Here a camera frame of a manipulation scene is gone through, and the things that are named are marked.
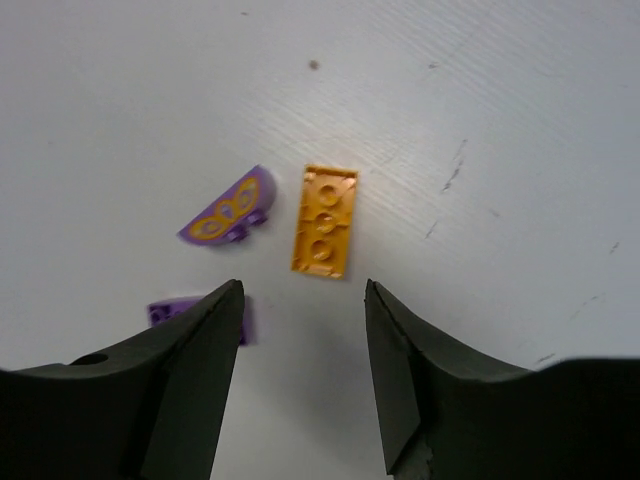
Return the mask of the purple lego plate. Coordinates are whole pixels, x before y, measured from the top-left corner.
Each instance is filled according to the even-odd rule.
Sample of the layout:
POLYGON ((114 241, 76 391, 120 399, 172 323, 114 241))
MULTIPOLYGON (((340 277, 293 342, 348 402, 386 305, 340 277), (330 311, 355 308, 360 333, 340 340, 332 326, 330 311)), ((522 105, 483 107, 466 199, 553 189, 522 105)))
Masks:
MULTIPOLYGON (((178 314, 193 307, 203 296, 175 297, 153 302, 146 307, 147 320, 150 327, 164 323, 178 314)), ((244 297, 244 313, 239 345, 242 347, 254 343, 254 309, 252 298, 244 297)))

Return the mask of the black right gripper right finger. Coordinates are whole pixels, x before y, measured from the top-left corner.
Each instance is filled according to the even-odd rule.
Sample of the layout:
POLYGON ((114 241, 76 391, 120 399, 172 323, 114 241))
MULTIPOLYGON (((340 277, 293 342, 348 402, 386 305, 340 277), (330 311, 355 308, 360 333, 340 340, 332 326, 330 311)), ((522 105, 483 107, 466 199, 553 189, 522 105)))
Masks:
POLYGON ((395 479, 635 479, 639 363, 578 358, 527 370, 365 292, 384 463, 395 479))

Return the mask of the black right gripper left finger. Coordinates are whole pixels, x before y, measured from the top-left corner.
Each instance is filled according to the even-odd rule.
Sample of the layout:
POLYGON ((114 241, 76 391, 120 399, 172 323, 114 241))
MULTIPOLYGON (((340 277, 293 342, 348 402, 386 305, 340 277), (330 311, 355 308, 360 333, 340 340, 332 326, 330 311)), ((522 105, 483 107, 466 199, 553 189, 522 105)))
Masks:
POLYGON ((70 364, 1 374, 5 479, 207 479, 244 316, 231 280, 70 364))

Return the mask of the orange lego brick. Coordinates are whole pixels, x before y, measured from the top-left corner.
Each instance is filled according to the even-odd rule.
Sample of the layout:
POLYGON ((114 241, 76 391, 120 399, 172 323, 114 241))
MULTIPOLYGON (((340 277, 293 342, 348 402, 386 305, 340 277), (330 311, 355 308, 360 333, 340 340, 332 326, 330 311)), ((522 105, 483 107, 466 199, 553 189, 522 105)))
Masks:
POLYGON ((292 271, 331 279, 344 277, 357 185, 355 170, 305 167, 292 271))

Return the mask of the purple half-round printed lego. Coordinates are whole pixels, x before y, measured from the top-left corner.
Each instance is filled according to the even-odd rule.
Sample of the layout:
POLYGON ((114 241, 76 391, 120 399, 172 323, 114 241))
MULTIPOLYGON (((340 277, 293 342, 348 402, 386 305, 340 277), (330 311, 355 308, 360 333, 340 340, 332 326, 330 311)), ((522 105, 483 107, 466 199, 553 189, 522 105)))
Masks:
POLYGON ((273 176, 256 165, 188 222, 177 236, 196 246, 241 242, 251 227, 267 221, 275 197, 273 176))

